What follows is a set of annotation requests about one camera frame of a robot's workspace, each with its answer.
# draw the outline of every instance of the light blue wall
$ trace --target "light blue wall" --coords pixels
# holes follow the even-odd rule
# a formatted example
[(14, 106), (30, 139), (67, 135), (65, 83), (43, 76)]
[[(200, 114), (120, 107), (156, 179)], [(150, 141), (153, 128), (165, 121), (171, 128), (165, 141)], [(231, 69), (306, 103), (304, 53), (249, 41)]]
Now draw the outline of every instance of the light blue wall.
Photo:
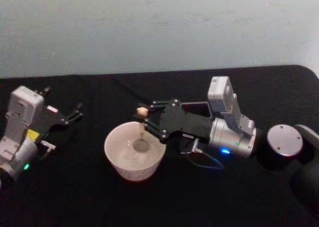
[(301, 64), (319, 0), (0, 0), (0, 76)]

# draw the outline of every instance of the white bowl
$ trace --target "white bowl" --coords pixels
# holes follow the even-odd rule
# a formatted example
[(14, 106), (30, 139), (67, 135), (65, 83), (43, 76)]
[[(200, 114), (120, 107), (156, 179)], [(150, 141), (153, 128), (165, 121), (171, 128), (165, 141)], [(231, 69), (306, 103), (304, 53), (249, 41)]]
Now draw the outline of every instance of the white bowl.
[(124, 123), (113, 129), (104, 143), (106, 157), (116, 171), (126, 180), (142, 181), (157, 169), (166, 149), (158, 138), (145, 131), (143, 139), (150, 150), (140, 153), (133, 149), (133, 142), (141, 137), (139, 122)]

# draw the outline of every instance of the black fabric surface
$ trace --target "black fabric surface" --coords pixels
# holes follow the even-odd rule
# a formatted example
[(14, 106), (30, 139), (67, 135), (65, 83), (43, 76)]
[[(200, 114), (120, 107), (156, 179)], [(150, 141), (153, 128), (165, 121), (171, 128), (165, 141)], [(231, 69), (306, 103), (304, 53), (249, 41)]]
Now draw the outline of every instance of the black fabric surface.
[(214, 75), (229, 76), (243, 114), (258, 128), (305, 124), (319, 132), (319, 80), (301, 66), (0, 80), (0, 134), (9, 94), (19, 85), (52, 86), (46, 104), (68, 114), (78, 102), (84, 118), (47, 139), (51, 156), (32, 163), (1, 194), (0, 226), (317, 226), (292, 194), (299, 168), (264, 170), (256, 158), (215, 156), (225, 170), (198, 168), (168, 146), (156, 173), (123, 180), (104, 154), (104, 141), (130, 121), (139, 102), (203, 101)]

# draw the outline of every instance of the cable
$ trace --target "cable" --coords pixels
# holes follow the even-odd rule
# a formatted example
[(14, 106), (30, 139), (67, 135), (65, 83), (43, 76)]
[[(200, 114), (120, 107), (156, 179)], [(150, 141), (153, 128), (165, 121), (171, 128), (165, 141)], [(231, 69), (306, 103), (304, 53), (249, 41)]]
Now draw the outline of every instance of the cable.
[(202, 152), (202, 154), (204, 154), (205, 156), (207, 156), (208, 158), (210, 158), (212, 161), (216, 162), (219, 167), (216, 167), (216, 166), (205, 166), (205, 165), (200, 165), (196, 162), (194, 162), (189, 156), (188, 156), (188, 153), (186, 153), (186, 157), (187, 159), (195, 166), (197, 167), (202, 167), (202, 168), (207, 168), (207, 169), (213, 169), (213, 170), (222, 170), (224, 169), (224, 166), (222, 163), (220, 163), (217, 159), (215, 159), (214, 157), (210, 156), (209, 154), (205, 153), (205, 152)]

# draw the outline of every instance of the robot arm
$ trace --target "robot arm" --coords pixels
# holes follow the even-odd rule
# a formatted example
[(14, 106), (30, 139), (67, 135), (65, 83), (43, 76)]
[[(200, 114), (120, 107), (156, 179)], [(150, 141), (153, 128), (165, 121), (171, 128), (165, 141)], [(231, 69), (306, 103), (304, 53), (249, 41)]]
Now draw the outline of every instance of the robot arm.
[(37, 93), (19, 87), (11, 94), (5, 134), (0, 141), (0, 189), (17, 180), (25, 166), (39, 154), (42, 159), (55, 146), (44, 139), (53, 129), (66, 129), (82, 117), (79, 104), (76, 110), (64, 116), (56, 108), (45, 106), (44, 96), (49, 91)]
[[(319, 215), (319, 135), (303, 125), (276, 125), (264, 135), (254, 121), (241, 114), (228, 77), (212, 78), (208, 102), (173, 99), (139, 106), (147, 108), (149, 115), (146, 119), (135, 117), (162, 143), (176, 135), (193, 139), (193, 145), (180, 147), (182, 154), (202, 152), (198, 143), (243, 157), (252, 156), (258, 149), (259, 163), (270, 171), (282, 170), (298, 160), (302, 167), (291, 179), (293, 193), (311, 213)], [(155, 124), (153, 116), (158, 111), (161, 114)]]
[[(207, 96), (208, 102), (181, 103), (173, 99), (154, 101), (150, 106), (139, 104), (139, 107), (148, 108), (150, 115), (146, 119), (135, 116), (144, 121), (145, 129), (162, 143), (166, 143), (170, 136), (180, 135), (193, 139), (194, 144), (200, 142), (209, 148), (251, 156), (256, 138), (255, 123), (241, 114), (229, 77), (213, 77)], [(159, 111), (159, 124), (156, 124), (152, 115)], [(191, 153), (197, 148), (181, 147), (180, 152)]]

